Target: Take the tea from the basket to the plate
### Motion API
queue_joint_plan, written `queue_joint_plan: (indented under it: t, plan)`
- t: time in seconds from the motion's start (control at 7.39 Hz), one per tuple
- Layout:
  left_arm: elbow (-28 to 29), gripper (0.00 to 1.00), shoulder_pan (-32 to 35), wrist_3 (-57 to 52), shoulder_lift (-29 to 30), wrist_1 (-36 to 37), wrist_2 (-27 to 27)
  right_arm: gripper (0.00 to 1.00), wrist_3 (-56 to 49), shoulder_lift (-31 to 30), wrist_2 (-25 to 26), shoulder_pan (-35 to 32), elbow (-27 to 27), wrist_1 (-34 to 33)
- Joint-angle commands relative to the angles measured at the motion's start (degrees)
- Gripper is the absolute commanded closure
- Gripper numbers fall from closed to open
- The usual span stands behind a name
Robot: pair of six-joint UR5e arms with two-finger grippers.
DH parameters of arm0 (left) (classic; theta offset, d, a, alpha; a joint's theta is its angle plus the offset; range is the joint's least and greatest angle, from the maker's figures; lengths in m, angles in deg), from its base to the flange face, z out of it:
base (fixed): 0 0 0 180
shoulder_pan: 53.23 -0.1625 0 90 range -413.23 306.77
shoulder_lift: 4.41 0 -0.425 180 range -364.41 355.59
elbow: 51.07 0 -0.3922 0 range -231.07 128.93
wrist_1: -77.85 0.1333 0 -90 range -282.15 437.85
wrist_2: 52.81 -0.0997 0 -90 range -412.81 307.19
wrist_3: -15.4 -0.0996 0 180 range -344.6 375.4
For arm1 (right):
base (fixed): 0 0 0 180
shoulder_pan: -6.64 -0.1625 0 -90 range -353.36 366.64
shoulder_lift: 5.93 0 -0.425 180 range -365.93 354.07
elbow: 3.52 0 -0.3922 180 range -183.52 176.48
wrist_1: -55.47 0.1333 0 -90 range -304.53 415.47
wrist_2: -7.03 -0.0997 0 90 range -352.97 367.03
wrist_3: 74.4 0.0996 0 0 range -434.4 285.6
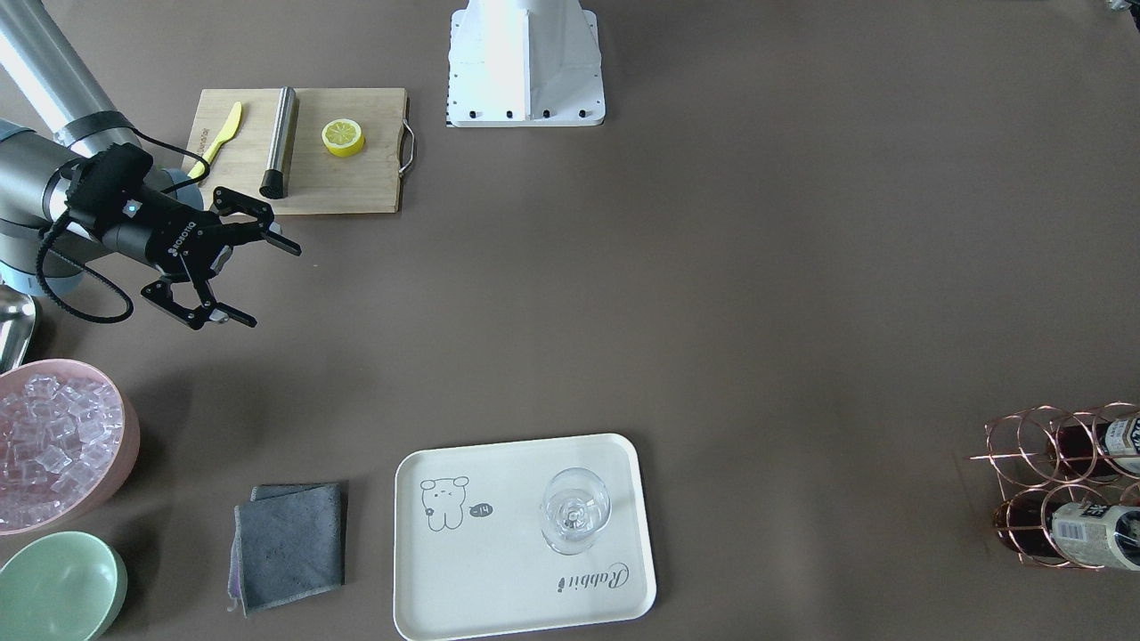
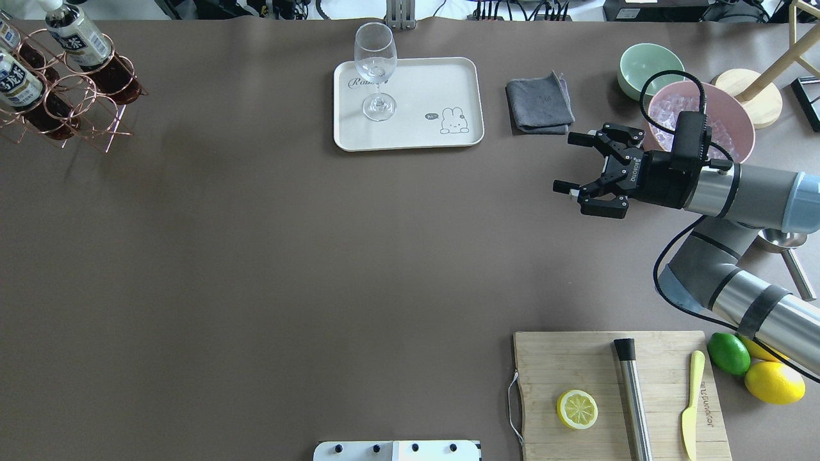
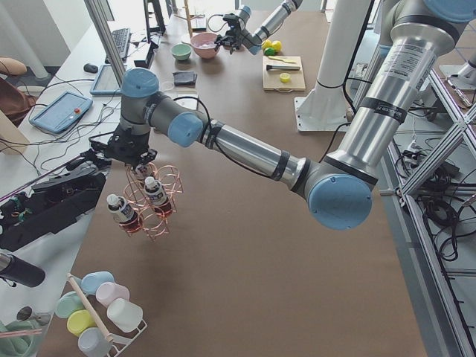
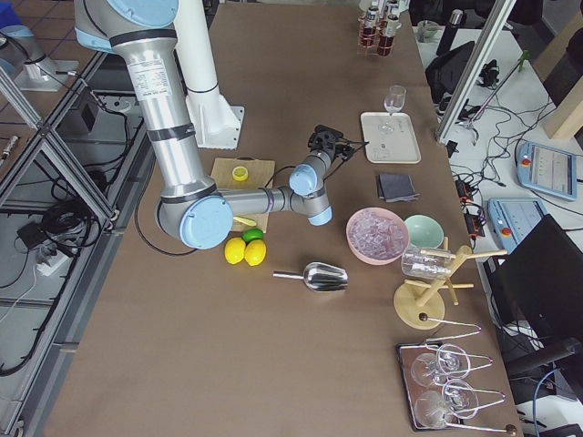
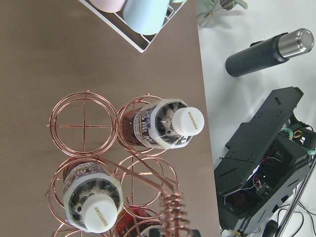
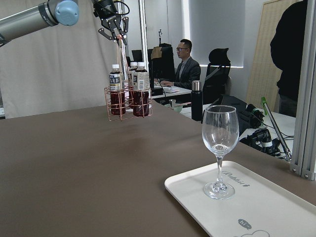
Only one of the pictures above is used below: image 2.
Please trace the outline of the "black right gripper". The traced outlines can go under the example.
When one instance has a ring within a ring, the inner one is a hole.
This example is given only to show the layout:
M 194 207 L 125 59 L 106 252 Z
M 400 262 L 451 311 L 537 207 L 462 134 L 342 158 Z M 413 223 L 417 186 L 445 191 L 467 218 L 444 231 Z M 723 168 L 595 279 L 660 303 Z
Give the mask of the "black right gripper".
M 623 219 L 630 198 L 683 208 L 704 165 L 675 170 L 670 152 L 644 151 L 641 149 L 643 140 L 644 129 L 618 124 L 604 124 L 593 134 L 569 133 L 569 144 L 594 148 L 602 154 L 604 167 L 600 178 L 585 186 L 554 181 L 553 192 L 578 196 L 580 212 L 600 218 Z

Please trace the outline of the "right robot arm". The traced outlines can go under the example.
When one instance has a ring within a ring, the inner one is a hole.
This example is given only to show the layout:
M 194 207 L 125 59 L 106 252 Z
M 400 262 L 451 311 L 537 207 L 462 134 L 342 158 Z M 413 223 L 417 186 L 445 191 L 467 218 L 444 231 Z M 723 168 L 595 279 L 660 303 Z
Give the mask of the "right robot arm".
M 569 134 L 569 143 L 602 154 L 604 166 L 597 180 L 556 181 L 554 189 L 593 216 L 624 218 L 632 199 L 697 214 L 656 272 L 659 292 L 818 374 L 818 307 L 743 263 L 764 230 L 818 231 L 818 176 L 708 159 L 703 129 L 685 128 L 671 152 L 642 149 L 642 137 L 616 124 Z

